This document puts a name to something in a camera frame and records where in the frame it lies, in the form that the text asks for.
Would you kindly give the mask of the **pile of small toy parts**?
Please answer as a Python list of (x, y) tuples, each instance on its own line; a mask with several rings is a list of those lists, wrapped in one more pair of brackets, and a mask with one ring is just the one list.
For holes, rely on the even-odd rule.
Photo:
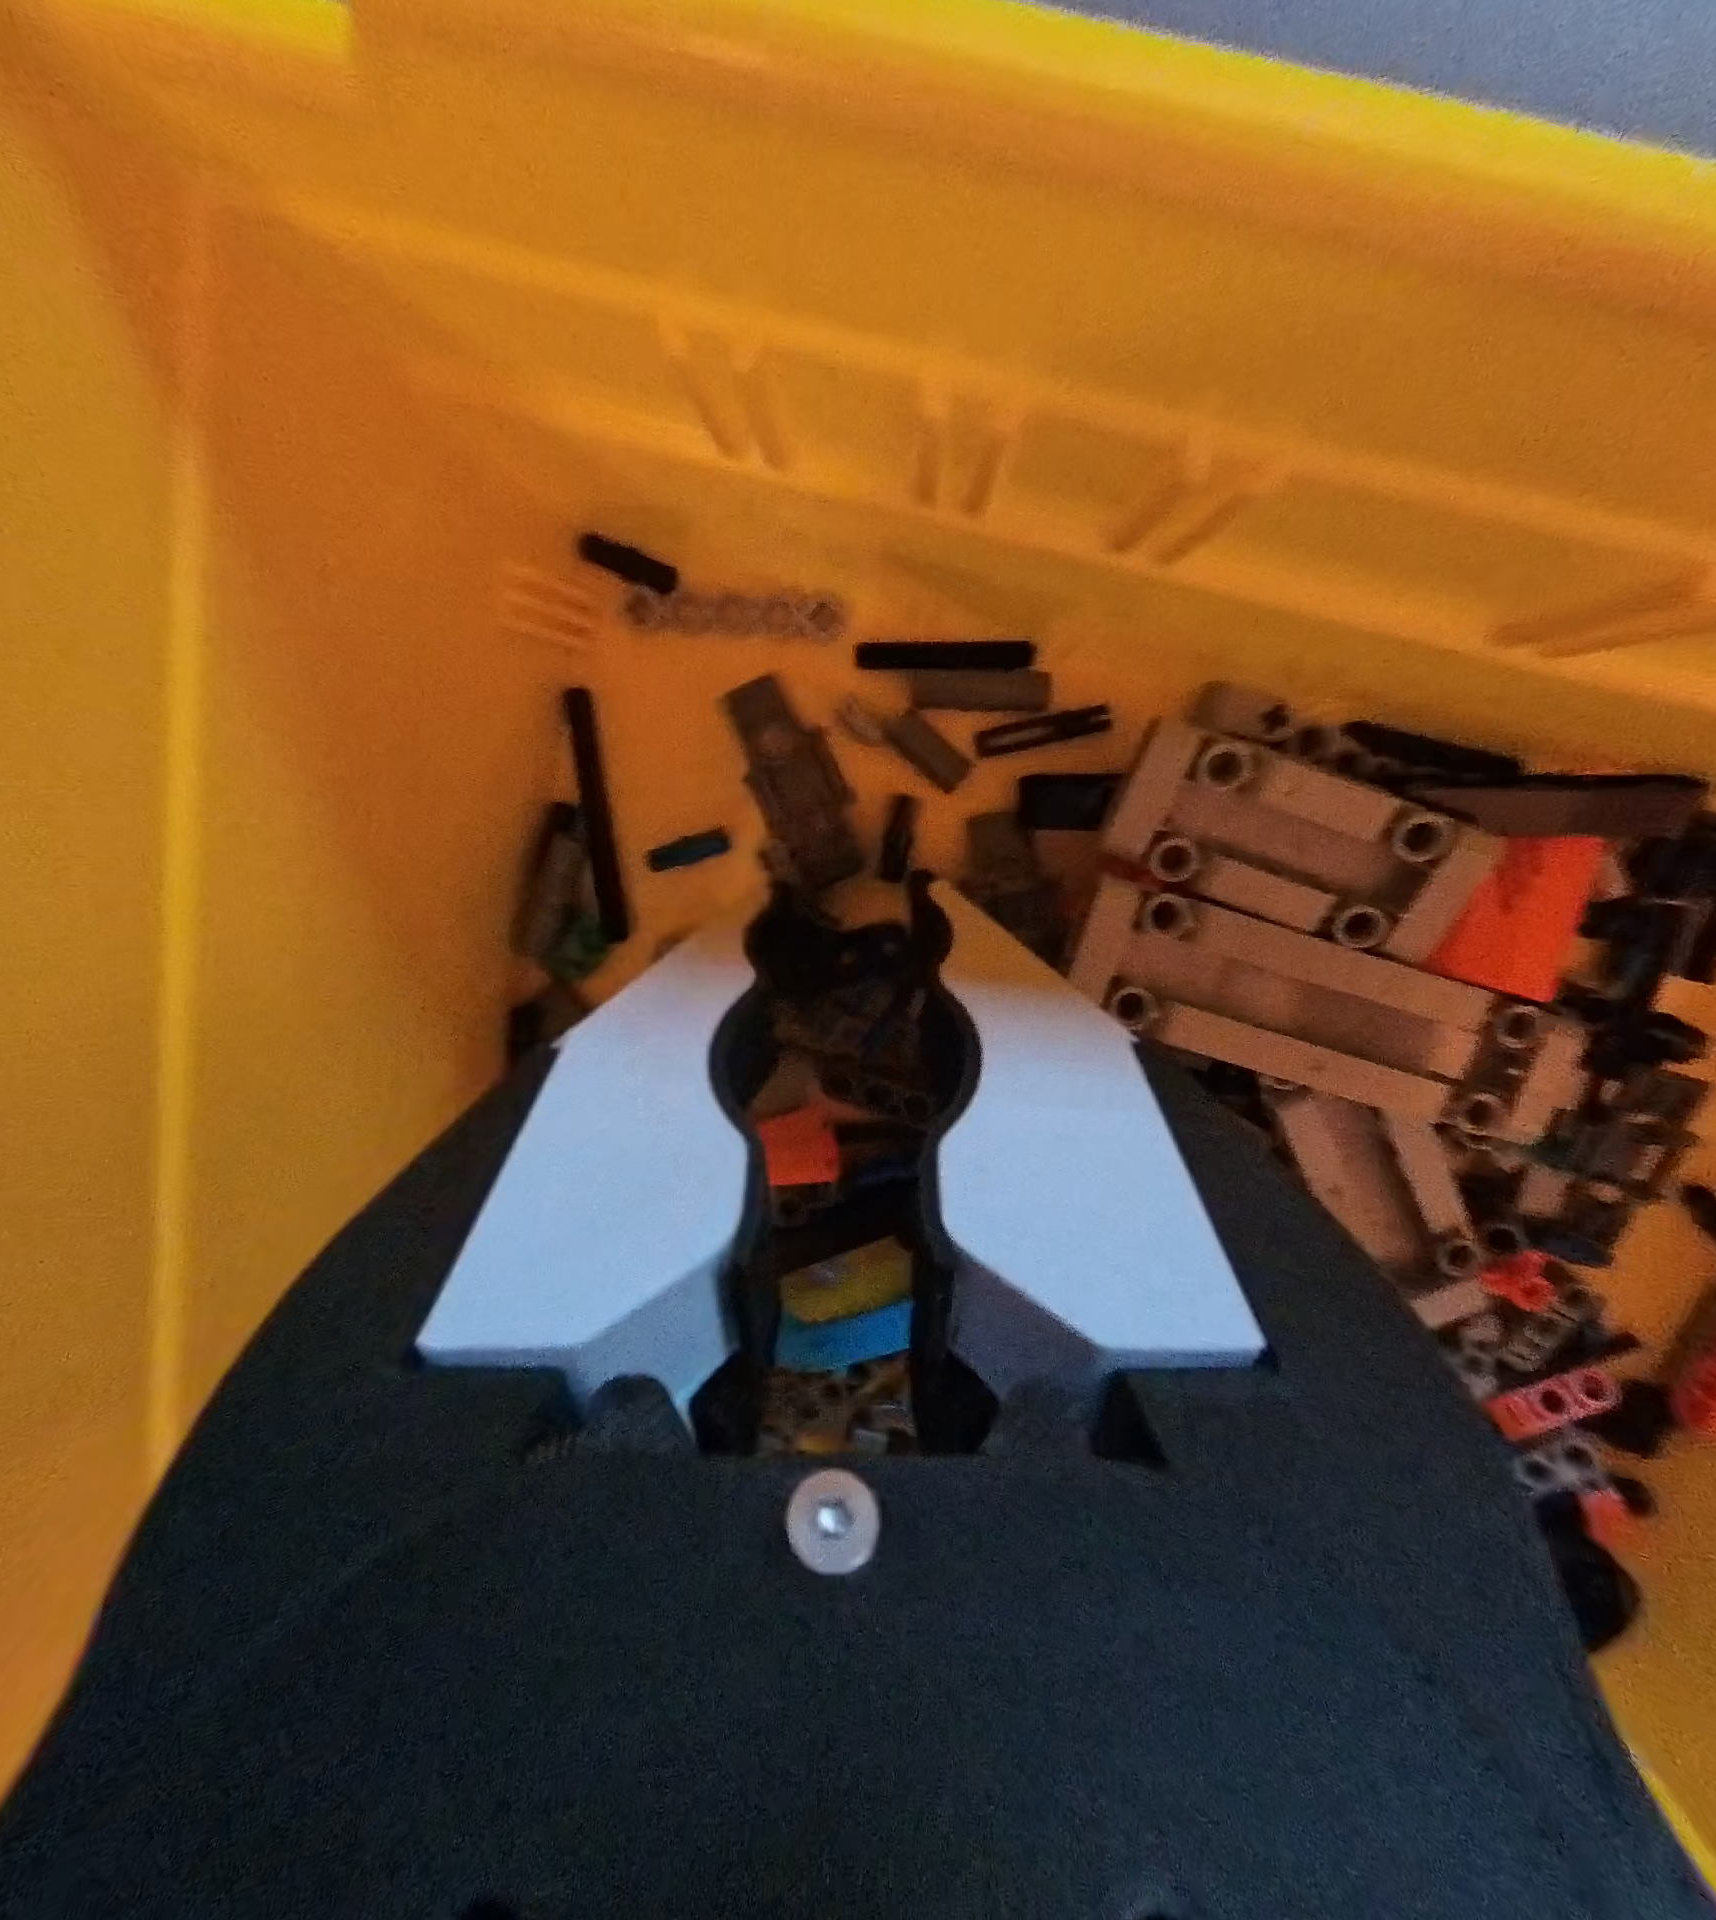
[[(825, 895), (860, 870), (853, 794), (822, 730), (774, 677), (722, 695), (766, 825), (773, 902), (751, 929), (768, 996), (774, 1069), (758, 1122), (779, 1239), (816, 1235), (841, 1207), (865, 1218), (910, 1211), (915, 1174), (958, 1069), (928, 1034), (934, 938), (920, 931), (915, 869), (918, 798), (897, 794), (879, 832), (877, 875), (905, 885), (913, 924), (836, 929)], [(1642, 1511), (1645, 1486), (1614, 1476), (1617, 1451), (1653, 1459), (1676, 1432), (1681, 1375), (1716, 1338), (1716, 1291), (1653, 1378), (1610, 1360), (1637, 1342), (1610, 1324), (1591, 1282), (1612, 1265), (1642, 1208), (1676, 1184), (1710, 1096), (1699, 1062), (1710, 1036), (1663, 1004), (1682, 982), (1716, 986), (1716, 808), (1702, 780), (1673, 775), (1547, 772), (1457, 740), (1374, 720), (1301, 728), (1292, 709), (1240, 685), (1206, 685), (1181, 718), (1301, 758), (1504, 839), (1610, 842), (1555, 1014), (1586, 1034), (1584, 1103), (1531, 1147), (1435, 1127), (1486, 1257), (1486, 1309), (1432, 1331), (1443, 1363), (1483, 1409), (1520, 1486), (1512, 1499), (1543, 1539), (1588, 1650), (1614, 1645), (1640, 1592), (1614, 1554), (1614, 1526)], [(1014, 804), (967, 820), (961, 895), (1069, 980), (1087, 907), (1107, 879), (1163, 893), (1111, 867), (1101, 830), (1122, 775), (1026, 775)], [(1149, 1059), (1185, 1070), (1287, 1168), (1269, 1092), (1297, 1089), (1169, 1051), (1130, 1033)], [(1716, 1243), (1716, 1195), (1679, 1190)], [(1366, 1253), (1327, 1213), (1364, 1260)]]

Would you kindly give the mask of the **blue toy tool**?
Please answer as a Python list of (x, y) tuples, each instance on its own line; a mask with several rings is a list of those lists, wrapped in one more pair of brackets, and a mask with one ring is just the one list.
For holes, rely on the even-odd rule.
[(842, 1375), (888, 1360), (910, 1348), (915, 1324), (913, 1300), (807, 1320), (783, 1313), (774, 1335), (774, 1366), (798, 1375)]

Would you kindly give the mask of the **grey long toy panel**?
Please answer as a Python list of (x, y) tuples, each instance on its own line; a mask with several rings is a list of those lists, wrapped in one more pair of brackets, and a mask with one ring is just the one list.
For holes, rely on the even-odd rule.
[(1064, 972), (1143, 1042), (1474, 1140), (1531, 1147), (1588, 1092), (1547, 1007), (1119, 877)]
[(1182, 716), (1147, 734), (1101, 851), (1144, 886), (1405, 964), (1446, 943), (1502, 860), (1485, 828)]

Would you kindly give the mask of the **orange curved toy panel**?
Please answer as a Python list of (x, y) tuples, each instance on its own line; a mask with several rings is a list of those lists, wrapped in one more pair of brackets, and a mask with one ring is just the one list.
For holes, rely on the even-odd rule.
[(1507, 837), (1424, 971), (1512, 1000), (1555, 1003), (1610, 853), (1591, 834)]

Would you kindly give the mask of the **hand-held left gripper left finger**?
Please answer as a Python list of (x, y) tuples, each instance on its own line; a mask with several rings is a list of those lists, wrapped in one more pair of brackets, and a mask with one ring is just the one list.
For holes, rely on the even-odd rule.
[(764, 908), (731, 901), (550, 1051), (415, 1337), (427, 1369), (556, 1375), (580, 1415), (646, 1381), (712, 1443), (764, 1195), (749, 1113), (779, 1057), (749, 952)]

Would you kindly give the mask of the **yellow plastic bin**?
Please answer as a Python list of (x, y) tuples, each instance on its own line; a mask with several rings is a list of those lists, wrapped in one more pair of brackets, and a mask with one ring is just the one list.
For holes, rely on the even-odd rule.
[[(1716, 1916), (1716, 1438), (1591, 1650), (1136, 1052), (1260, 1401), (918, 1438), (910, 1211), (698, 1446), (415, 1337), (559, 1042), (1208, 685), (1716, 808), (1716, 161), (1021, 4), (0, 4), (0, 1916)], [(913, 1300), (902, 1354), (779, 1323)]]

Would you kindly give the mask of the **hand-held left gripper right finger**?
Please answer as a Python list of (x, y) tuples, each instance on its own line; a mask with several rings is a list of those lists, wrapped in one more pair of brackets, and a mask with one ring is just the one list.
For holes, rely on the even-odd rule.
[(918, 881), (918, 931), (958, 1070), (920, 1173), (918, 1444), (1267, 1399), (1267, 1333), (1130, 1033), (949, 881)]

